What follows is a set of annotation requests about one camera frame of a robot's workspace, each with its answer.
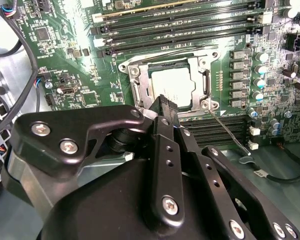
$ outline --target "silver screw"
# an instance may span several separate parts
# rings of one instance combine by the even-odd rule
[[[162,206],[170,215],[176,215],[178,213],[178,205],[171,197],[164,197],[162,199]]]
[[[36,124],[32,125],[31,131],[35,135],[38,135],[40,137],[47,136],[51,132],[50,127],[48,127],[47,125],[42,124],[42,123],[36,123]]]
[[[274,224],[273,224],[273,227],[274,227],[276,233],[277,233],[281,238],[285,238],[285,237],[286,237],[285,232],[282,230],[282,228],[279,226],[279,224],[274,223]]]
[[[161,122],[163,122],[164,125],[167,125],[167,126],[169,125],[169,122],[165,118],[162,118]]]
[[[288,224],[286,224],[286,225],[285,225],[285,228],[286,228],[286,230],[288,231],[288,233],[290,233],[290,235],[291,235],[294,239],[298,238],[296,232],[292,229],[291,226],[289,226]]]
[[[245,232],[242,229],[242,227],[239,225],[239,223],[237,223],[234,220],[231,220],[229,222],[230,228],[232,230],[232,232],[234,233],[234,235],[238,238],[238,239],[244,239],[245,238]]]
[[[290,112],[290,111],[285,112],[285,113],[284,113],[284,117],[285,117],[286,119],[290,119],[290,118],[292,117],[292,112]]]
[[[132,76],[139,76],[140,70],[137,67],[133,67],[133,68],[131,68],[130,73]]]
[[[78,151],[78,146],[71,140],[64,140],[60,143],[60,149],[66,154],[75,154]]]
[[[137,110],[132,109],[130,113],[136,118],[140,118],[140,113]]]
[[[211,152],[213,153],[213,155],[218,156],[219,153],[217,150],[215,150],[214,148],[211,148]]]
[[[44,84],[44,87],[45,87],[46,89],[52,89],[53,84],[52,84],[52,82],[46,81],[45,84]]]
[[[183,132],[185,135],[187,135],[188,137],[191,135],[191,133],[187,130],[187,129],[183,129]]]

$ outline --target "chip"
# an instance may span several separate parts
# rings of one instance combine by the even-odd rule
[[[275,32],[270,32],[268,35],[268,40],[273,41],[277,38],[277,34]]]
[[[292,60],[294,58],[294,55],[292,53],[289,53],[285,56],[285,60]]]
[[[46,27],[36,29],[35,33],[39,41],[50,40],[49,33]]]
[[[281,96],[281,102],[286,102],[288,100],[289,100],[289,96],[288,95]]]
[[[268,78],[268,85],[275,85],[276,79],[275,78]]]

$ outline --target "circular cutout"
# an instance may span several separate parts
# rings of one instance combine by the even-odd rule
[[[169,152],[173,152],[173,151],[174,151],[170,146],[166,146],[166,149],[167,149]]]
[[[209,170],[212,170],[212,167],[209,164],[206,164],[205,167]]]
[[[220,188],[220,184],[219,184],[216,180],[213,180],[213,184],[214,184],[217,188]]]
[[[173,164],[172,161],[170,161],[170,160],[165,161],[165,163],[166,163],[169,167],[173,167],[173,166],[174,166],[174,164]]]

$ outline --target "motherboard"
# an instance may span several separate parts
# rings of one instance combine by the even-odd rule
[[[52,110],[165,95],[200,147],[300,142],[300,0],[18,0]]]

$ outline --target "cpu socket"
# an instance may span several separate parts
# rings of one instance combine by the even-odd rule
[[[178,105],[179,117],[215,111],[211,99],[211,63],[220,58],[217,46],[137,55],[119,65],[129,75],[136,107],[148,109],[163,94]]]

